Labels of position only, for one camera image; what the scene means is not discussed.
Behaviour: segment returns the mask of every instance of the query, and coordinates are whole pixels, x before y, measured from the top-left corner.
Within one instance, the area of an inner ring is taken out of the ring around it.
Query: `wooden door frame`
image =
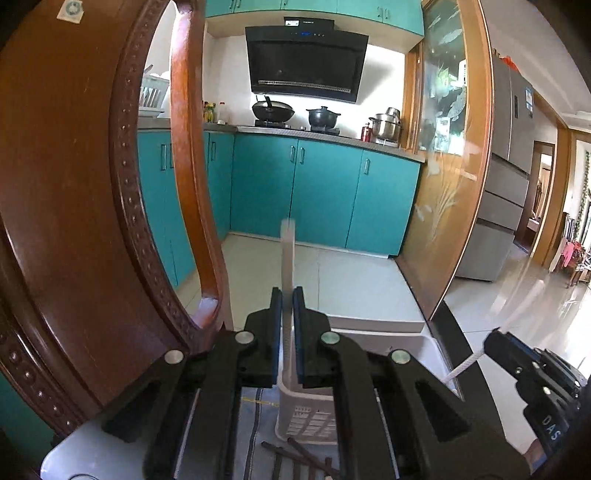
[[[562,238],[564,203],[569,188],[570,168],[574,155],[573,145],[576,142],[573,130],[568,128],[537,91],[534,91],[534,104],[558,130],[555,156],[550,171],[550,191],[542,214],[540,229],[531,250],[532,260],[548,268]]]

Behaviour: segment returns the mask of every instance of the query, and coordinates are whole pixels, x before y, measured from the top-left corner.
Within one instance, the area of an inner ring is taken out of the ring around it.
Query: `sticker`
[[[525,106],[527,107],[530,118],[534,117],[534,92],[530,87],[525,88]]]
[[[57,14],[58,20],[65,20],[66,22],[80,23],[84,15],[82,2],[80,0],[66,0]]]

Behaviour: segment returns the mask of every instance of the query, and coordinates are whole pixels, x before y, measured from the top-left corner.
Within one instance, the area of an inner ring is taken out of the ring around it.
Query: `doorway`
[[[552,181],[554,151],[552,143],[534,141],[530,184],[525,196],[525,203],[519,226],[515,231],[514,244],[530,254],[540,232],[540,225],[546,212]]]

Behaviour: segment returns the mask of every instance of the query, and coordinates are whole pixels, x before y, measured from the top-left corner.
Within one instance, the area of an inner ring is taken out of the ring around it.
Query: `red bottle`
[[[371,142],[371,127],[369,126],[369,122],[361,129],[361,141]]]

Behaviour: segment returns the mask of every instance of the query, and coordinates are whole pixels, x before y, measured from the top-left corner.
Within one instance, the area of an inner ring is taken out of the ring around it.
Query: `upper cabinet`
[[[282,0],[282,10],[336,13],[337,0]]]
[[[382,20],[384,23],[419,35],[425,34],[421,2],[416,0],[382,0],[381,4],[384,8]]]
[[[261,10],[279,10],[284,0],[207,0],[206,17],[255,12]]]
[[[351,17],[367,18],[376,22],[384,21],[383,0],[338,0],[337,13]]]
[[[371,45],[401,53],[424,36],[421,0],[207,0],[207,32],[244,35],[245,27],[283,25],[289,11],[334,20],[338,30],[367,35]],[[243,15],[228,17],[237,13]]]

